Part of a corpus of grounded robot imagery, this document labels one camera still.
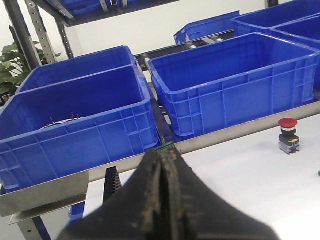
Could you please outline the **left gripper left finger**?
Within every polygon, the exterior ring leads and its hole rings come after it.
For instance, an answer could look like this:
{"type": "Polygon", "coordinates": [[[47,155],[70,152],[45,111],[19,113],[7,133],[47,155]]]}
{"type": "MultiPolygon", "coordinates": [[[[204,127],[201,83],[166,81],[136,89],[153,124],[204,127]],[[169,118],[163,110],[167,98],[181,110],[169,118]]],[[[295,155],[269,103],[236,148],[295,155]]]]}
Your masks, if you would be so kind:
{"type": "Polygon", "coordinates": [[[148,150],[138,168],[119,191],[100,208],[68,227],[59,240],[161,240],[161,226],[144,229],[149,184],[159,155],[148,150]]]}

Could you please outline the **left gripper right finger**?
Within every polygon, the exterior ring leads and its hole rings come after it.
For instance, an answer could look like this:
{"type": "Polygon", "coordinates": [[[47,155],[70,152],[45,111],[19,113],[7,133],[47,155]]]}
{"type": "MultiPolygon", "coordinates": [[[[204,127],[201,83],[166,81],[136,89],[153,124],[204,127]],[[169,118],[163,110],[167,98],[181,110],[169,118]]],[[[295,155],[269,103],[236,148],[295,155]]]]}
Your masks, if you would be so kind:
{"type": "Polygon", "coordinates": [[[173,187],[170,205],[181,213],[185,237],[192,240],[277,240],[268,225],[246,215],[213,192],[188,166],[177,149],[162,153],[173,187]]]}

